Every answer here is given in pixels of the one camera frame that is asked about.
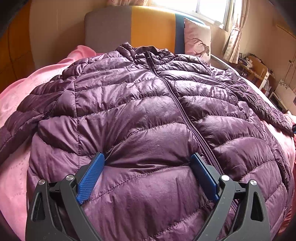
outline pillow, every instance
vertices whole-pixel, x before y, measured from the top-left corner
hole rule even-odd
[[[209,26],[184,18],[185,54],[211,59],[211,29]]]

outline pink blanket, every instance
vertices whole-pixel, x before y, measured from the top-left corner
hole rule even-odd
[[[18,80],[0,93],[0,127],[6,119],[16,110],[20,102],[38,85],[49,81],[55,75],[61,74],[70,64],[81,58],[98,56],[95,51],[78,46],[66,59],[58,64],[41,68],[28,78]],[[259,93],[270,105],[272,103],[251,82],[248,84]],[[295,160],[295,146],[291,137],[284,135],[272,125],[268,127],[274,137],[279,141],[288,160],[291,169]],[[26,179],[29,166],[31,143],[27,140],[0,166],[0,210],[8,224],[18,237],[25,241],[26,211]]]
[[[296,124],[296,116],[292,115],[291,112],[288,111],[288,113],[286,113],[285,116],[291,125]],[[296,136],[295,135],[294,135],[294,143],[296,145]],[[295,158],[295,162],[294,162],[293,175],[294,175],[294,182],[295,182],[295,187],[296,187],[296,158]],[[295,193],[294,193],[294,198],[292,201],[292,207],[281,226],[279,234],[282,234],[285,231],[286,227],[289,225],[289,223],[294,215],[296,215],[296,194]]]

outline metal screw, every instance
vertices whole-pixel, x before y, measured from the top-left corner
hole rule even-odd
[[[44,180],[44,179],[41,179],[41,180],[39,180],[39,182],[38,182],[39,185],[43,185],[44,183],[45,183],[45,180]]]
[[[221,179],[223,180],[223,181],[229,181],[230,180],[230,177],[229,176],[227,176],[227,175],[222,175],[221,176]]]
[[[257,185],[257,182],[255,180],[251,180],[250,183],[253,185],[253,186],[256,186]]]
[[[73,175],[66,176],[66,180],[67,181],[72,181],[73,179],[74,179],[74,176]]]

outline puffer jacket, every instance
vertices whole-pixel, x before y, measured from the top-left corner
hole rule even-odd
[[[100,151],[105,168],[83,207],[102,238],[180,241],[192,240],[213,208],[189,167],[198,152],[235,181],[257,180],[273,237],[294,182],[260,119],[291,134],[283,114],[231,70],[124,43],[36,87],[0,129],[0,164],[33,136],[30,196],[39,179],[60,181]]]

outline blue gripper pad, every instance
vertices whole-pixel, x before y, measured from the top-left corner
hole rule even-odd
[[[87,172],[84,174],[83,178],[78,184],[78,194],[76,199],[80,205],[89,198],[100,174],[104,169],[104,165],[104,155],[100,153],[99,155],[95,156],[91,166],[88,168]]]
[[[195,153],[191,156],[190,167],[195,178],[202,187],[207,199],[216,203],[219,200],[217,184],[217,178],[220,176],[219,173],[213,166],[204,163],[198,153]]]

